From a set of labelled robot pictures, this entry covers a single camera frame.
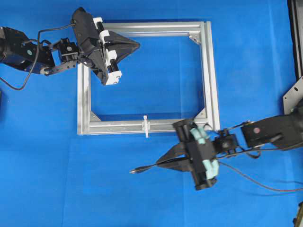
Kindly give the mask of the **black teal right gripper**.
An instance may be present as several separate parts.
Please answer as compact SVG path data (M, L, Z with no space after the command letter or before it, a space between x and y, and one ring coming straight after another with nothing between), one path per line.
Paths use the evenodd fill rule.
M209 135L192 119L175 122L172 127L180 143L161 156L156 166L191 172L197 191L212 187L218 175L218 161Z

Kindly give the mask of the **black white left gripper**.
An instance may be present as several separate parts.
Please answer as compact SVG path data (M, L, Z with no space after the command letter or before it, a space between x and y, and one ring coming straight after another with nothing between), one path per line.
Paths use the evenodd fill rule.
M79 60L86 64L104 86L119 82L122 72L116 66L140 48L140 43L116 32L105 30L101 17L93 18L83 7L72 15L73 32L80 50Z

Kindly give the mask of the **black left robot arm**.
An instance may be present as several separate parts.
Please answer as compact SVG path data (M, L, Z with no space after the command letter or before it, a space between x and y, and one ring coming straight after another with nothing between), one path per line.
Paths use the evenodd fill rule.
M76 9L71 23L58 28L71 27L76 41L62 38L55 43L29 39L23 32L13 28L0 28L0 62L28 75L46 76L60 73L78 64L88 67L102 85L119 82L122 72L118 63L140 48L140 43L116 32L106 30L100 17L93 18L84 8Z

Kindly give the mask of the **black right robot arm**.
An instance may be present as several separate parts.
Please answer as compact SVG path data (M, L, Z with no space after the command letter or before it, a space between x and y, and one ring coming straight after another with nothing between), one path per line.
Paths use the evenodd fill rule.
M249 147L249 150L242 150L246 154L250 151L260 153L260 147L267 143L280 150L290 150L303 145L303 114L300 110L256 122L245 122L240 124L240 127ZM211 140L204 129L199 128L192 119L176 122L173 128L179 143L159 158L155 165L190 172L196 190L212 187L219 172L217 155L237 155L236 149L240 146L236 135L230 134L229 129L224 129L218 132L218 137Z

